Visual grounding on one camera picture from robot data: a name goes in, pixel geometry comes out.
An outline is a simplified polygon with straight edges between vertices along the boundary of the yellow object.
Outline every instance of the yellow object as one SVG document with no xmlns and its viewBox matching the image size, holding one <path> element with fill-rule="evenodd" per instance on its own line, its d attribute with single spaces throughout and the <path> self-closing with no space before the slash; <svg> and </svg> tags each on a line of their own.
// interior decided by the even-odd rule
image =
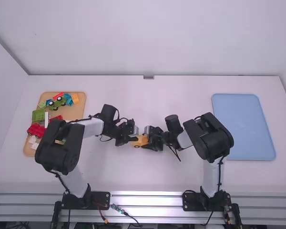
<svg viewBox="0 0 286 229">
<path fill-rule="evenodd" d="M 138 141 L 131 142 L 132 145 L 135 148 L 139 148 L 141 146 L 144 146 L 144 145 L 148 144 L 148 137 L 147 137 L 147 135 L 139 135 L 139 136 L 136 136 L 136 137 L 138 138 Z"/>
<path fill-rule="evenodd" d="M 77 94 L 73 94 L 73 95 L 71 95 L 71 98 L 72 98 L 72 100 L 73 100 L 74 104 L 77 104 L 77 103 L 79 103 L 79 102 L 80 102 L 80 100 L 78 99 Z"/>
</svg>

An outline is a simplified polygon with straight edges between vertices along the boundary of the cork board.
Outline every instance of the cork board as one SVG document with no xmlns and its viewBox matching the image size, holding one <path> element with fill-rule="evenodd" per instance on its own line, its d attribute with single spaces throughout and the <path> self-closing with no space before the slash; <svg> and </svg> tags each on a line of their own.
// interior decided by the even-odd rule
<svg viewBox="0 0 286 229">
<path fill-rule="evenodd" d="M 46 102 L 48 99 L 52 99 L 55 95 L 57 95 L 60 92 L 44 92 L 41 94 L 38 103 L 36 104 L 37 108 L 36 110 L 39 110 L 38 104 L 42 101 Z M 46 108 L 45 111 L 49 112 L 49 115 L 51 118 L 54 118 L 56 116 L 61 115 L 64 120 L 74 120 L 74 119 L 81 119 L 85 102 L 86 102 L 86 94 L 84 92 L 64 92 L 68 93 L 70 95 L 77 94 L 80 102 L 77 104 L 73 104 L 72 106 L 60 106 L 57 111 L 51 111 L 49 108 Z M 30 135 L 27 136 L 25 139 L 23 152 L 26 156 L 35 156 L 35 150 L 31 148 L 32 143 L 29 142 Z"/>
</svg>

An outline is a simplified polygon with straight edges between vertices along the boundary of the black bracket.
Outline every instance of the black bracket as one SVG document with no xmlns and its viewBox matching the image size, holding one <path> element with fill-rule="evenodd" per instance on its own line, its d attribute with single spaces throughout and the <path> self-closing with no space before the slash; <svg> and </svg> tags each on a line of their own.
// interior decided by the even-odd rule
<svg viewBox="0 0 286 229">
<path fill-rule="evenodd" d="M 230 194 L 219 191 L 213 198 L 208 198 L 203 191 L 184 192 L 182 194 L 182 207 L 184 211 L 220 211 L 225 207 L 232 209 Z"/>
<path fill-rule="evenodd" d="M 63 195 L 61 201 L 62 209 L 83 209 L 83 210 L 108 210 L 110 207 L 110 192 L 90 192 L 90 203 L 85 205 L 78 201 L 78 198 L 71 194 Z"/>
<path fill-rule="evenodd" d="M 76 196 L 64 194 L 62 201 L 55 202 L 50 229 L 57 229 L 58 218 L 62 209 L 108 210 L 110 207 L 110 195 L 110 192 L 86 192 L 85 197 L 89 200 L 89 203 L 86 205 L 84 202 L 79 201 Z M 64 228 L 69 228 L 69 224 L 65 223 Z"/>
</svg>

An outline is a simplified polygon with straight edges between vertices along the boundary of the metal frame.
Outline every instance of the metal frame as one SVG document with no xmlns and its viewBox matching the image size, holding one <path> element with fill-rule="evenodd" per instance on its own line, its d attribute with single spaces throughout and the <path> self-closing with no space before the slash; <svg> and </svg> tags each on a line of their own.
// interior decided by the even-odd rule
<svg viewBox="0 0 286 229">
<path fill-rule="evenodd" d="M 210 212 L 184 212 L 182 192 L 113 191 L 111 204 L 121 206 L 140 223 L 205 223 Z M 286 225 L 286 195 L 230 193 L 238 203 L 243 224 Z M 62 194 L 0 193 L 0 221 L 51 221 L 54 204 Z M 102 211 L 112 223 L 132 223 L 113 209 Z M 62 210 L 59 221 L 68 220 Z M 71 222 L 102 222 L 96 210 L 72 210 Z M 224 224 L 223 214 L 214 212 L 210 224 Z"/>
</svg>

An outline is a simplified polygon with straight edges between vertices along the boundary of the blue mat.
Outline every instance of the blue mat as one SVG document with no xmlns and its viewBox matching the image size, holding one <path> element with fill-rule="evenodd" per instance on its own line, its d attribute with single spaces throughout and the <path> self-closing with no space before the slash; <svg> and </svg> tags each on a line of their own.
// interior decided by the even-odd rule
<svg viewBox="0 0 286 229">
<path fill-rule="evenodd" d="M 229 160 L 271 161 L 276 152 L 259 99 L 254 94 L 214 94 L 216 118 L 231 132 Z"/>
</svg>

